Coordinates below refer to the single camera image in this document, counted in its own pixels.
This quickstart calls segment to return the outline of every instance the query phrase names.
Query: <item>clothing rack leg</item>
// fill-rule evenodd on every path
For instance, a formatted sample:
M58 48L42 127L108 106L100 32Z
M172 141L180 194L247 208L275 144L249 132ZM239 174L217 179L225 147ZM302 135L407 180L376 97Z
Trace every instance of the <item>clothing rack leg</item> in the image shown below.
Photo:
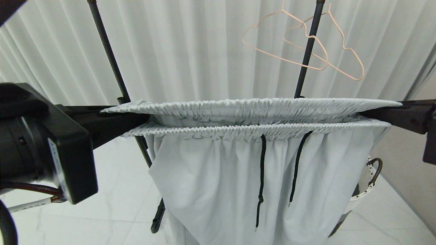
M122 97L118 98L118 102L120 104L130 102L130 96L127 91L126 85L124 84L123 77L121 76L121 72L119 71L118 64L115 59L115 55L113 54L112 47L109 43L109 38L106 34L105 27L103 25L103 20L99 12L99 8L97 7L97 0L88 0L89 8L91 9L92 17L94 18L95 25L97 27L97 30L99 31L100 39L102 40L103 47L106 51L106 55L109 59L109 63L112 67L112 71L115 75L116 82L118 83L119 89L121 90ZM136 136L135 137L136 142L138 143L139 149L141 150L142 155L144 156L145 162L147 163L148 167L151 167L151 159L148 155L147 149L147 142L145 141L145 138L143 136ZM156 216L153 219L153 224L151 226L152 233L156 233L159 230L160 222L162 220L162 217L165 212L165 205L164 200L160 200L160 204L157 208Z
M320 24L321 14L323 12L325 0L317 0L317 6L315 7L315 14L313 15L312 26L310 27L309 36L316 36L318 31L318 26ZM309 38L307 40L306 50L303 57L303 65L309 65L310 55L312 53L313 44L315 43L315 38ZM301 67L300 75L298 77L298 83L295 90L294 98L301 97L301 90L303 89L304 79L306 77L307 67Z

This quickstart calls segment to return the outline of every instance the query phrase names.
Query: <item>basket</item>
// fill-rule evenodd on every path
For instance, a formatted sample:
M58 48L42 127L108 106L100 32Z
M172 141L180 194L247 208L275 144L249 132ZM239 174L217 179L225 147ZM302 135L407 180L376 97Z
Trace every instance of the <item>basket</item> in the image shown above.
M378 162L377 169L374 167L374 163ZM378 178L383 167L383 161L380 158L371 159L368 157L368 161L366 163L366 167L362 171L362 175L360 176L359 183L354 190L353 196L350 198L347 207L345 208L339 222L334 227L333 231L330 233L329 237L333 236L336 231L339 229L341 224L344 222L345 218L348 214L355 208L362 199L371 192L372 188L375 185L375 181Z

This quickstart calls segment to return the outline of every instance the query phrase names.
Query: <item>white woven basket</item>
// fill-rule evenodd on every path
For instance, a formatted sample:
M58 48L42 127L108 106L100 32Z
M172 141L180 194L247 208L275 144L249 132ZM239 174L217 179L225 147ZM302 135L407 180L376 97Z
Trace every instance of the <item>white woven basket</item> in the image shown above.
M378 162L377 169L374 167L374 162L376 161ZM383 162L380 158L371 159L370 157L368 157L366 166L363 169L362 175L359 179L359 194L351 197L350 202L345 208L343 214L347 214L348 212L353 210L357 205L359 205L362 199L366 195L368 195L369 192L371 192L372 188L374 187L375 181L377 180L377 177L382 170L382 167Z

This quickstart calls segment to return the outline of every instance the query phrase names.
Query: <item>white cable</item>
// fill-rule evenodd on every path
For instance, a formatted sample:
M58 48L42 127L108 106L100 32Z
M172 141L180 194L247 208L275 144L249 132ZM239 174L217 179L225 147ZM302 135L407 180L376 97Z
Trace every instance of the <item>white cable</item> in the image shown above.
M38 206L42 206L42 205L46 205L46 204L50 204L50 203L51 203L51 197L48 197L45 199L41 199L39 201L33 201L33 202L25 203L25 204L20 204L20 205L13 206L13 207L10 207L7 209L12 214L12 213L17 212L17 211L21 211L21 210L28 209L28 208L34 208L34 207L38 207Z

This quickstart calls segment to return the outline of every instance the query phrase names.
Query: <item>white label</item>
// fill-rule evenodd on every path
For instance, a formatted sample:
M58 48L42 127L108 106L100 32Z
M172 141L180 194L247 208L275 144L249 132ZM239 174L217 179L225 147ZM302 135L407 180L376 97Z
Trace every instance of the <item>white label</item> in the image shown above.
M61 185L62 192L64 193L64 197L71 202L71 195L67 188L67 183L65 182L64 171L62 170L61 159L58 154L58 147L56 144L50 139L47 138L48 145L50 146L51 156L53 157L54 167L56 168L56 174L58 176L59 184Z

